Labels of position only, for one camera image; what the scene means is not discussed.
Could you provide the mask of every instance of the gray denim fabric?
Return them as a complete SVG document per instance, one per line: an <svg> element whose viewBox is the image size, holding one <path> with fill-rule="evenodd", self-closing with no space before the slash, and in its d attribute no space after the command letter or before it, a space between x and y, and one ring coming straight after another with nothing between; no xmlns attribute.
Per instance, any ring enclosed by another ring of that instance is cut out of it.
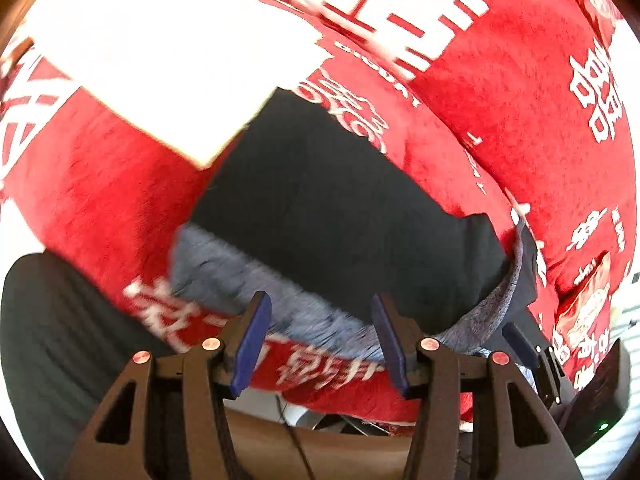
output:
<svg viewBox="0 0 640 480"><path fill-rule="evenodd" d="M458 352L473 354L504 318L522 270L522 229L516 228L514 262L489 296L454 326L435 335ZM271 297L270 332L346 359L383 361L373 325L302 290L265 264L211 233L185 224L177 232L170 282L174 294L224 314L241 314L256 290Z"/></svg>

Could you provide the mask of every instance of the black cable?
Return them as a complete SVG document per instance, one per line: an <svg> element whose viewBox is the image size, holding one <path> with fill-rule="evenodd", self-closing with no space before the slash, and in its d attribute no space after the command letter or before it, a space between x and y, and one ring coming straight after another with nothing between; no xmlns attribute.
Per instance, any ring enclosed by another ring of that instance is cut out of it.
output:
<svg viewBox="0 0 640 480"><path fill-rule="evenodd" d="M282 409L282 403L280 402L279 396L276 396L276 402L278 403L278 412L280 413L280 421L282 422L282 425L287 430L287 433L289 433L289 436L291 437L294 446L296 446L296 449L300 454L300 458L302 459L302 462L305 464L306 474L309 476L309 480L316 480L316 475L311 469L311 464L309 463L309 460L306 458L305 450L302 449L302 445L300 444L300 441L298 439L298 436L296 435L296 432L289 425L289 423L287 422L287 419L284 418L284 410Z"/></svg>

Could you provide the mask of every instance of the folded black cloth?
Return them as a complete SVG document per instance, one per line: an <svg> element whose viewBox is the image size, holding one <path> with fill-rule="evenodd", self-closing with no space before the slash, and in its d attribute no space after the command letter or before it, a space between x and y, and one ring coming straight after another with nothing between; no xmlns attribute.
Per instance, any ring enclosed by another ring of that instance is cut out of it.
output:
<svg viewBox="0 0 640 480"><path fill-rule="evenodd" d="M373 294L389 292L432 334L510 268L487 215L447 214L367 139L280 89L191 222L365 322Z"/></svg>

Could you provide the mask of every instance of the screw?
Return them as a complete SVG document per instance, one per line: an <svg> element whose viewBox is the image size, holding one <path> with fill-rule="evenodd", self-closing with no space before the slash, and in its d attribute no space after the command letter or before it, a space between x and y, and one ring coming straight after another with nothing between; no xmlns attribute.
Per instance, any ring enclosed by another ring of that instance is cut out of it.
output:
<svg viewBox="0 0 640 480"><path fill-rule="evenodd" d="M495 354L492 355L491 359L497 365L503 365L503 366L506 364L509 364L509 361L510 361L509 356L504 352L496 352Z"/></svg>
<svg viewBox="0 0 640 480"><path fill-rule="evenodd" d="M440 343L433 337L425 337L422 341L420 341L420 346L424 350L434 351L440 348Z"/></svg>
<svg viewBox="0 0 640 480"><path fill-rule="evenodd" d="M141 350L133 356L133 362L135 362L135 364L137 365L143 365L144 363L149 361L149 359L151 359L151 354L146 350Z"/></svg>
<svg viewBox="0 0 640 480"><path fill-rule="evenodd" d="M202 347L205 350L217 350L218 348L220 348L220 339L216 338L216 337L210 337L209 339L205 339L202 342Z"/></svg>

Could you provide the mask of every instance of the person's leg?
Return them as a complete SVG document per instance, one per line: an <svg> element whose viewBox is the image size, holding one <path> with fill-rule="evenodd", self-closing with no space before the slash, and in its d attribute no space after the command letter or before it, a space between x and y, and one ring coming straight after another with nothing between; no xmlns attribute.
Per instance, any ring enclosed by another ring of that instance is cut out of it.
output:
<svg viewBox="0 0 640 480"><path fill-rule="evenodd" d="M0 307L2 371L46 480L58 480L78 434L142 349L174 353L54 254L30 254L14 264Z"/></svg>

